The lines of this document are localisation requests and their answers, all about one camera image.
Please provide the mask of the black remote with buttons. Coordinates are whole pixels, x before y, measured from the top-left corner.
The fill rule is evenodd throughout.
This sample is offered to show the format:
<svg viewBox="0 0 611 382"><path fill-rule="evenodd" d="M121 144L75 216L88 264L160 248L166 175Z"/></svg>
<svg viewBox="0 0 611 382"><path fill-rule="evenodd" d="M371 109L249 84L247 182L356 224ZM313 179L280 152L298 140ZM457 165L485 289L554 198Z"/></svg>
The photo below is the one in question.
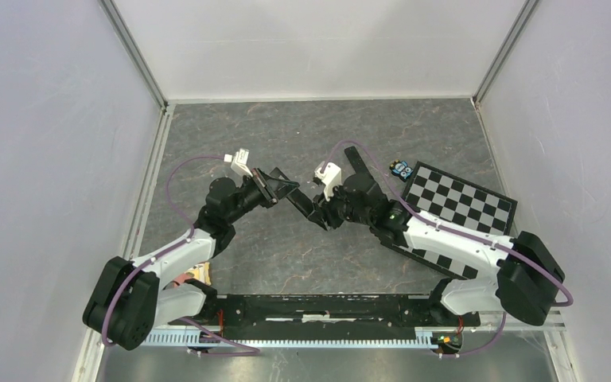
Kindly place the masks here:
<svg viewBox="0 0 611 382"><path fill-rule="evenodd" d="M293 191L286 198L308 220L308 215L313 211L313 201L300 189Z"/></svg>

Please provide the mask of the black remote back up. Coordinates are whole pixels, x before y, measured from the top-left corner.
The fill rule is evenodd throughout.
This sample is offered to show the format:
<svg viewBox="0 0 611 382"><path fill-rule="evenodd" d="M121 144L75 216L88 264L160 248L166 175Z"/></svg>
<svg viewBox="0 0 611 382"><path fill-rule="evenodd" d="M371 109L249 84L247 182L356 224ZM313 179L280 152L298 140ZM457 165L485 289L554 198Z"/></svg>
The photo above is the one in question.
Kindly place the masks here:
<svg viewBox="0 0 611 382"><path fill-rule="evenodd" d="M353 181L374 180L358 149L355 146L346 147L344 149L344 154L353 169L353 174L346 178L346 183L351 183Z"/></svg>

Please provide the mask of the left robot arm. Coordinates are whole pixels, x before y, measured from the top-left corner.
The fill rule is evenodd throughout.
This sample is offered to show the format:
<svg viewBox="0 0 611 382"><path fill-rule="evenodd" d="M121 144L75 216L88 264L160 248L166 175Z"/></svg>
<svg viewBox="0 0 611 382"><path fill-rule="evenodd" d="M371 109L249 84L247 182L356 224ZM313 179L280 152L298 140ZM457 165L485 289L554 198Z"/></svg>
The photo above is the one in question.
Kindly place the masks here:
<svg viewBox="0 0 611 382"><path fill-rule="evenodd" d="M104 266L85 306L82 322L105 345L140 346L151 330L185 317L212 322L218 303L197 285L170 288L177 276L219 255L235 236L234 223L257 207L269 209L298 182L252 169L241 185L229 177L212 181L191 227L171 243L132 260L116 256Z"/></svg>

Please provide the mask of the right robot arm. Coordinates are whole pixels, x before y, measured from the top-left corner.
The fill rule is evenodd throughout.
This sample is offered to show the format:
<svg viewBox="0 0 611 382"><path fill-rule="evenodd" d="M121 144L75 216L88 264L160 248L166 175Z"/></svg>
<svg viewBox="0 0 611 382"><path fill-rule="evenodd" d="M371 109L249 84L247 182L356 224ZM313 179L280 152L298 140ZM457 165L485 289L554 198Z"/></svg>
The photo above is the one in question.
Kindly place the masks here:
<svg viewBox="0 0 611 382"><path fill-rule="evenodd" d="M565 294L565 274L544 242L522 231L518 236L491 235L464 228L427 211L416 211L392 200L368 173L347 178L332 163L314 171L322 186L310 216L324 228L344 222L369 228L380 243L397 247L434 264L456 267L431 292L430 319L447 325L457 316L480 311L510 314L528 325L543 325Z"/></svg>

